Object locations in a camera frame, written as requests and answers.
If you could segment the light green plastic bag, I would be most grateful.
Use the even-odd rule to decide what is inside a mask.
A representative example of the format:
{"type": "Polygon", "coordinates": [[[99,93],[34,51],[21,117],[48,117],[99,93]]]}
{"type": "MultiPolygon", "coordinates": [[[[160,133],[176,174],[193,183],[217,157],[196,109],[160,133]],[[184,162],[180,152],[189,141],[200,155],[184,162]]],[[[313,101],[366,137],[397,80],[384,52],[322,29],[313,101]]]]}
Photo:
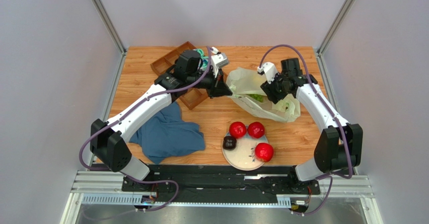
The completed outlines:
{"type": "Polygon", "coordinates": [[[261,89],[266,81],[256,71],[237,68],[228,74],[226,84],[232,91],[230,99],[243,110],[258,118],[276,122],[294,122],[301,116],[300,103],[291,94],[273,103],[261,89]]]}

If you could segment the red fake pomegranate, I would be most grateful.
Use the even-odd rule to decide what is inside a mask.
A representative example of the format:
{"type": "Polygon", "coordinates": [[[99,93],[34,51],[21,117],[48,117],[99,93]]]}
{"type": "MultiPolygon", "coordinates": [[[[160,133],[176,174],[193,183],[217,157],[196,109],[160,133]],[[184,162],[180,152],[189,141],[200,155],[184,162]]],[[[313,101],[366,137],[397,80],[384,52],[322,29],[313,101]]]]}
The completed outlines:
{"type": "Polygon", "coordinates": [[[242,138],[246,135],[247,128],[243,122],[233,122],[229,127],[229,134],[234,138],[242,138]]]}

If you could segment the red fake tomato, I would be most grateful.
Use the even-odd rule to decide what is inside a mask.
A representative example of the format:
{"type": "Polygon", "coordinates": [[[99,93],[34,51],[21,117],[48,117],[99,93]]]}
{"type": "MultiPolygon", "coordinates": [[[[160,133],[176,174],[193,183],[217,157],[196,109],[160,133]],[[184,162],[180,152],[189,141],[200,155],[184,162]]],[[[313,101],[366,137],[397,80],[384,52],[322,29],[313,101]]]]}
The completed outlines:
{"type": "Polygon", "coordinates": [[[251,138],[259,139],[265,136],[265,127],[261,122],[252,122],[248,125],[247,132],[251,138]]]}

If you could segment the dark purple fake fruit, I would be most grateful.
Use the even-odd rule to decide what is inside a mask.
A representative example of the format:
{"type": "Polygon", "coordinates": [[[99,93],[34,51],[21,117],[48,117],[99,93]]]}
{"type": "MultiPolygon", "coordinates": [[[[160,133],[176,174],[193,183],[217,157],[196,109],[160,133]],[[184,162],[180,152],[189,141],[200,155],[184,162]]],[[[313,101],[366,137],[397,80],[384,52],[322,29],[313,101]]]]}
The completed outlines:
{"type": "Polygon", "coordinates": [[[233,136],[225,136],[223,139],[222,147],[224,150],[234,150],[237,147],[237,139],[233,136]]]}

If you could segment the red fake apple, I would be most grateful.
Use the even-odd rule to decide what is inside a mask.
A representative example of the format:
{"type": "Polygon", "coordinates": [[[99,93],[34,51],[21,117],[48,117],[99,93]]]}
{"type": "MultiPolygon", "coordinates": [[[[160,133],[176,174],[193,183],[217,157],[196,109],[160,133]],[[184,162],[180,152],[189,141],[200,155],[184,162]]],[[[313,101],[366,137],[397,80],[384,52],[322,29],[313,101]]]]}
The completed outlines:
{"type": "Polygon", "coordinates": [[[268,143],[259,143],[255,148],[255,157],[261,162],[270,162],[274,156],[274,148],[268,143]]]}

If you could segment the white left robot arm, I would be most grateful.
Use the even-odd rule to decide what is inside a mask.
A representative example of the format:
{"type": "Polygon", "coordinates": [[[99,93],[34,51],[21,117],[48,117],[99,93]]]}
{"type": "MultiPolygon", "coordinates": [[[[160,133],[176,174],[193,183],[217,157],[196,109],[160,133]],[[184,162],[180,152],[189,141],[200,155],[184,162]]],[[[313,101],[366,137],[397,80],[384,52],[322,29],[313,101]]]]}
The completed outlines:
{"type": "Polygon", "coordinates": [[[215,48],[209,47],[208,52],[207,65],[202,70],[200,53],[184,50],[138,100],[107,121],[97,119],[92,123],[91,136],[85,143],[108,170],[143,181],[151,170],[127,146],[141,126],[191,88],[205,89],[210,98],[232,95],[222,70],[229,64],[227,56],[215,48]]]}

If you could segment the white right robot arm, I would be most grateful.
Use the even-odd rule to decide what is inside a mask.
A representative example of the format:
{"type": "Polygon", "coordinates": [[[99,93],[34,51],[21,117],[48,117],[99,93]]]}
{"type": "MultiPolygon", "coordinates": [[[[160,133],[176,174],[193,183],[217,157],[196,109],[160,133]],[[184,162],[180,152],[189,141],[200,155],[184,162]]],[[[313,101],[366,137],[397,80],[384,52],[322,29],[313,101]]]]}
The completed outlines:
{"type": "Polygon", "coordinates": [[[321,133],[313,157],[295,166],[294,177],[304,182],[343,170],[353,173],[353,168],[361,163],[361,126],[349,123],[333,108],[316,79],[303,73],[297,58],[281,61],[281,68],[278,72],[271,62],[257,68],[258,74],[266,77],[262,90],[273,103],[293,95],[307,109],[321,133]]]}

